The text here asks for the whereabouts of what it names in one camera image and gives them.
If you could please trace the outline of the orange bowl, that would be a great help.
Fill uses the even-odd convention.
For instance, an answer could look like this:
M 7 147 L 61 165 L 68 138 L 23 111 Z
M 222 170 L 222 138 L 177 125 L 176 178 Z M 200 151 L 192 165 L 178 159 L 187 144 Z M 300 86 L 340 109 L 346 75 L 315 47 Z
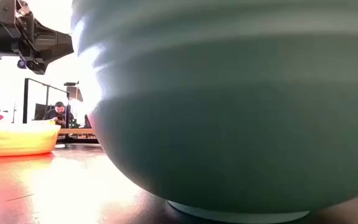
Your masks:
M 0 123 L 0 157 L 50 153 L 59 131 L 60 127 L 54 124 Z

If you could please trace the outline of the black framed partition panel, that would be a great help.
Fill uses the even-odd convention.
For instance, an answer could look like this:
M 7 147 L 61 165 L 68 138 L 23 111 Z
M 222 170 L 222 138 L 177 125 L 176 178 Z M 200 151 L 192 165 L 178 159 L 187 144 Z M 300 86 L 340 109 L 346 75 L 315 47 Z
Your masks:
M 35 104 L 53 105 L 61 101 L 65 106 L 69 105 L 67 91 L 55 86 L 43 83 L 33 78 L 24 79 L 24 94 L 22 104 L 22 122 L 30 123 L 34 120 Z

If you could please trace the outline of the dark green bowl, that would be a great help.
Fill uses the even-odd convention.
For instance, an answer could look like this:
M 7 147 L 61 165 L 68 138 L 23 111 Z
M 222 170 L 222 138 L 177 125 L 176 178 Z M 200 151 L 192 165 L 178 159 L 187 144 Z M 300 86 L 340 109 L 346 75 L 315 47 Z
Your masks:
M 358 0 L 72 0 L 95 135 L 183 212 L 250 224 L 358 197 Z

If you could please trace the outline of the black monitor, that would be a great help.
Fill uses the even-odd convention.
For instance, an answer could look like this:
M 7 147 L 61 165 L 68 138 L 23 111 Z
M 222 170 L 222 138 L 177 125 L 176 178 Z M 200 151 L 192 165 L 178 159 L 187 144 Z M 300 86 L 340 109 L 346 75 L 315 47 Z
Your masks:
M 35 104 L 34 120 L 43 120 L 44 116 L 50 111 L 54 110 L 53 105 Z

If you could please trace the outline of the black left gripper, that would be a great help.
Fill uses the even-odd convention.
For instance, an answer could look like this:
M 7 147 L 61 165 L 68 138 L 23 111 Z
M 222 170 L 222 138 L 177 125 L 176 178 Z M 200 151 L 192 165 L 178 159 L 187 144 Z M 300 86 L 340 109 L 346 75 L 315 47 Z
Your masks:
M 13 40 L 12 51 L 26 61 L 49 64 L 73 53 L 71 36 L 43 26 L 20 0 L 0 0 L 0 25 Z

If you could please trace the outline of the black table edge rail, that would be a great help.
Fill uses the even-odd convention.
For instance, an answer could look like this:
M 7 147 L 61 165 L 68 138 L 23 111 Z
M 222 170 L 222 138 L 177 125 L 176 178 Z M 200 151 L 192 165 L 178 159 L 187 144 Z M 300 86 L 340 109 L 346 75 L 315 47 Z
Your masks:
M 97 139 L 58 139 L 57 144 L 98 144 Z

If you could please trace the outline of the person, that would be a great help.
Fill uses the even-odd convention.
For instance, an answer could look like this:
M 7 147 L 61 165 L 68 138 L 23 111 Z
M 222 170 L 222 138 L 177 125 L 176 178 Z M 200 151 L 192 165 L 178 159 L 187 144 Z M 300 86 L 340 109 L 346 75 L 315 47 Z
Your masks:
M 67 121 L 73 119 L 73 115 L 69 112 L 68 116 L 66 115 L 66 107 L 63 102 L 58 101 L 55 103 L 55 107 L 53 109 L 48 110 L 43 120 L 54 121 L 56 125 L 60 125 L 62 128 L 66 127 Z

